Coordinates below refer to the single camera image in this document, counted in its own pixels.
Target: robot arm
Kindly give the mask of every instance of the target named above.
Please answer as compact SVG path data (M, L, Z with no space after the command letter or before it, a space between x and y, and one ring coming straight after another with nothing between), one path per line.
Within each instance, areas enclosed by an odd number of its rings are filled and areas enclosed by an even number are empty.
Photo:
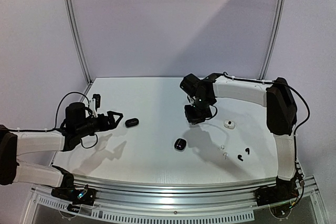
M213 117L210 106L217 98L232 98L259 104L267 110L267 127L273 134L278 156L278 176L273 194L261 191L259 205L270 204L297 196L296 152L292 130L297 122L297 106L287 88L287 82L278 78L275 82L256 80L240 81L225 74L213 73L200 80L193 74L184 77L180 84L188 94L190 105L185 106L185 115L192 124L202 123Z
M108 111L107 115L97 114L100 95L94 95L89 107L81 102L70 104L66 108L66 118L61 127L53 132L12 133L0 125L0 185L13 182L28 182L53 187L52 195L70 200L73 204L92 205L96 190L75 189L73 174L57 166L42 166L19 160L26 153L44 151L72 151L81 139L96 132L115 129L123 115Z

